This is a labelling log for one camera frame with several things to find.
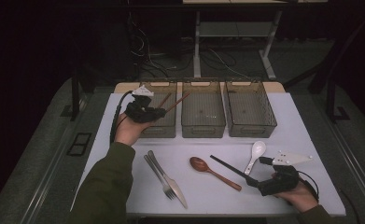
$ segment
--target silver fork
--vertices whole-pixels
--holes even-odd
[[[165,195],[169,199],[173,200],[174,197],[175,197],[174,191],[170,188],[170,186],[168,184],[166,184],[164,182],[164,180],[162,179],[161,175],[157,171],[155,165],[153,164],[152,159],[148,155],[145,155],[144,158],[147,161],[147,164],[149,164],[150,168],[152,168],[153,172],[155,172],[156,176],[160,179],[161,184],[162,184],[162,191],[164,191]]]

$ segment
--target plastic spoon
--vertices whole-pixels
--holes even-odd
[[[251,161],[249,162],[248,166],[246,167],[246,170],[244,171],[244,174],[249,175],[252,170],[252,166],[254,166],[255,161],[263,155],[264,151],[266,151],[266,145],[262,141],[255,142],[252,146],[252,155],[251,155]]]
[[[225,182],[226,184],[228,184],[229,186],[231,186],[232,188],[234,189],[237,189],[238,191],[241,190],[241,186],[230,181],[229,179],[215,173],[214,171],[212,171],[207,163],[205,161],[203,161],[202,159],[200,158],[197,158],[197,157],[192,157],[190,158],[190,165],[196,170],[196,171],[199,171],[199,172],[207,172],[207,173],[210,173],[214,176],[216,176],[217,178],[219,178],[220,180],[222,180],[223,182]]]

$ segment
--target butter knife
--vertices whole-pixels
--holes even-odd
[[[150,150],[148,153],[149,157],[152,159],[153,163],[155,164],[156,168],[159,170],[161,175],[164,177],[165,181],[168,183],[168,185],[171,187],[173,192],[175,193],[178,200],[183,204],[185,208],[188,208],[188,204],[186,203],[185,197],[183,196],[182,190],[179,188],[177,183],[168,177],[168,175],[163,171],[161,166],[159,165],[158,161],[156,160],[155,154],[152,150]]]

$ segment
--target utensil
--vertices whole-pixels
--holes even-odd
[[[252,153],[251,153],[251,161],[249,162],[244,174],[249,175],[252,170],[252,166],[254,166],[255,161],[261,157],[266,151],[266,145],[262,141],[255,142],[252,146]]]
[[[237,189],[238,191],[241,190],[240,185],[230,181],[229,179],[223,177],[222,175],[217,174],[216,172],[214,172],[213,170],[211,170],[209,168],[209,166],[207,165],[207,163],[205,161],[203,161],[202,159],[200,159],[198,157],[190,158],[190,165],[196,171],[210,173],[210,174],[216,176],[217,178],[219,178],[220,180],[222,180],[223,182],[225,182],[227,185],[231,186],[232,188]]]
[[[179,199],[179,201],[183,204],[183,206],[185,208],[188,208],[188,204],[186,203],[186,200],[185,200],[185,197],[183,196],[182,190],[179,188],[177,183],[173,179],[168,177],[168,175],[163,171],[163,169],[159,165],[158,161],[156,160],[156,157],[155,157],[155,154],[153,153],[153,151],[150,150],[147,154],[149,155],[150,159],[153,161],[153,164],[155,164],[156,168],[159,170],[162,177],[164,177],[167,184],[173,190],[174,194]]]
[[[156,169],[155,165],[153,164],[153,161],[150,159],[150,157],[148,155],[145,155],[144,158],[147,161],[147,164],[149,164],[150,168],[152,168],[153,172],[155,172],[156,176],[160,179],[161,184],[162,184],[162,191],[164,191],[165,195],[169,199],[173,200],[175,197],[175,194],[174,194],[173,190],[171,189],[171,187],[164,183],[161,175],[157,171],[157,169]]]

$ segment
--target gray storage bin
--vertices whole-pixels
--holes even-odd
[[[182,102],[184,138],[221,138],[226,126],[220,85],[216,78],[185,78]]]
[[[223,95],[230,137],[270,137],[277,122],[261,81],[227,78]]]
[[[145,85],[149,91],[154,92],[154,96],[150,97],[152,100],[149,104],[150,107],[158,107],[162,104],[161,108],[168,109],[176,101],[176,80],[169,78],[147,78],[143,79],[140,83]],[[140,137],[141,138],[174,138],[175,134],[175,108],[170,110],[164,118],[156,121],[154,125],[145,129]]]

